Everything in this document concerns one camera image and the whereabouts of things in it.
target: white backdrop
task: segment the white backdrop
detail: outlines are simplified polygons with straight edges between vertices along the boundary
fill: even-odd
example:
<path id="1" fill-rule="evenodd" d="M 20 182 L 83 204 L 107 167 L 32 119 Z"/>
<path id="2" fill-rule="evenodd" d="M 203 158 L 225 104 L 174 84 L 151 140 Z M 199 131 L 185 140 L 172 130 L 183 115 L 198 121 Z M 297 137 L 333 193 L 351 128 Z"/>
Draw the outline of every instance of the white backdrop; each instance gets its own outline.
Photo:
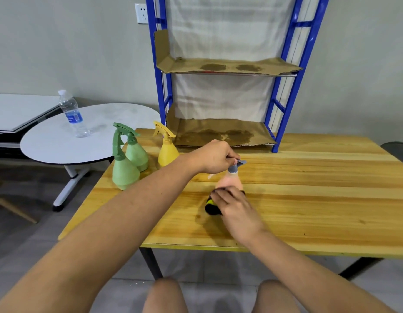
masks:
<path id="1" fill-rule="evenodd" d="M 166 0 L 171 54 L 238 60 L 279 57 L 294 1 Z M 303 0 L 299 20 L 313 19 L 316 5 L 317 0 Z M 308 30 L 296 29 L 288 61 L 299 63 Z M 280 86 L 283 105 L 287 99 L 281 95 L 287 95 L 292 81 L 283 80 Z M 273 82 L 273 77 L 262 76 L 173 75 L 176 116 L 263 121 Z M 277 125 L 275 115 L 272 122 Z"/>

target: white table leg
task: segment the white table leg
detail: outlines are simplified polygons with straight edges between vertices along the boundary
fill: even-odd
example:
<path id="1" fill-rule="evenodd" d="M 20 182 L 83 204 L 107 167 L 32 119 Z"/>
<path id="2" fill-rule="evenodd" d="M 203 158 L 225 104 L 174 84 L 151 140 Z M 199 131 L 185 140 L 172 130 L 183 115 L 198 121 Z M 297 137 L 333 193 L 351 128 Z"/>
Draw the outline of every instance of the white table leg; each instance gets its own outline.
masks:
<path id="1" fill-rule="evenodd" d="M 88 173 L 88 171 L 90 170 L 89 167 L 86 167 L 84 169 L 81 169 L 77 173 L 72 166 L 64 166 L 64 167 L 67 170 L 68 174 L 70 175 L 71 180 L 69 180 L 67 185 L 61 191 L 61 193 L 58 195 L 58 197 L 55 199 L 54 206 L 53 206 L 54 212 L 59 212 L 64 208 L 63 203 L 64 203 L 65 199 L 69 196 L 69 194 L 74 189 L 75 185 L 79 182 L 79 180 L 82 177 L 84 177 L 84 175 L 86 173 Z"/>

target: power outlet cover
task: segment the power outlet cover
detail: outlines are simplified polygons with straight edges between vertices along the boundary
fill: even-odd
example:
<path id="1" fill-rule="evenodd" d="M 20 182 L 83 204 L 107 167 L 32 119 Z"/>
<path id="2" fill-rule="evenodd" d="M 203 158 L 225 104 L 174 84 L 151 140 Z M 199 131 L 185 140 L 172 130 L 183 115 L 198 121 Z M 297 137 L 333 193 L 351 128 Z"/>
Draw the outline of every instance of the power outlet cover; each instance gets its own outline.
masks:
<path id="1" fill-rule="evenodd" d="M 139 24 L 148 24 L 147 5 L 145 3 L 135 3 L 136 20 Z"/>

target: white table top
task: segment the white table top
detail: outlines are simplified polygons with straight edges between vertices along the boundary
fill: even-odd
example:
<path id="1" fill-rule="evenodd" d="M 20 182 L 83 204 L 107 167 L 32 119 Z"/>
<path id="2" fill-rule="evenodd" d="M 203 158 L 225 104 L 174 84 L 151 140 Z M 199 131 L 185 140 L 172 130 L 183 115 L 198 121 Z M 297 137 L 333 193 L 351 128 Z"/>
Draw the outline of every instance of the white table top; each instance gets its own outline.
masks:
<path id="1" fill-rule="evenodd" d="M 0 132 L 15 132 L 58 107 L 59 96 L 0 93 Z"/>
<path id="2" fill-rule="evenodd" d="M 147 106 L 131 103 L 108 103 L 80 108 L 84 124 L 94 134 L 76 138 L 64 114 L 55 115 L 30 129 L 20 142 L 29 158 L 52 164 L 80 164 L 112 156 L 114 122 L 136 128 L 154 128 L 159 113 Z"/>

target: table top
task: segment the table top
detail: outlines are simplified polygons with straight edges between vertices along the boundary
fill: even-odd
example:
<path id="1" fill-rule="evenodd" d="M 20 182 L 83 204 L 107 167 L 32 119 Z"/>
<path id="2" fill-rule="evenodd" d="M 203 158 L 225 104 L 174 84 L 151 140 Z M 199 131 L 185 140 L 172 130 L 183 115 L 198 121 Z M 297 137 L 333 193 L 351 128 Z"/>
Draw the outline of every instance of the table top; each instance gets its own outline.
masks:
<path id="1" fill-rule="evenodd" d="M 20 142 L 29 158 L 44 163 L 71 165 L 91 163 L 112 156 L 114 122 L 136 128 L 153 128 L 159 113 L 147 106 L 107 103 L 80 108 L 85 125 L 93 134 L 76 138 L 66 116 L 55 115 L 30 129 Z"/>
<path id="2" fill-rule="evenodd" d="M 139 130 L 155 171 L 161 138 Z M 270 229 L 309 254 L 403 257 L 403 163 L 365 137 L 285 134 L 278 153 L 238 147 L 246 196 Z M 121 190 L 111 165 L 59 239 Z M 195 176 L 152 230 L 143 247 L 245 251 L 221 218 L 204 211 L 212 179 Z"/>
<path id="3" fill-rule="evenodd" d="M 59 107 L 59 96 L 0 93 L 0 132 L 15 132 Z"/>

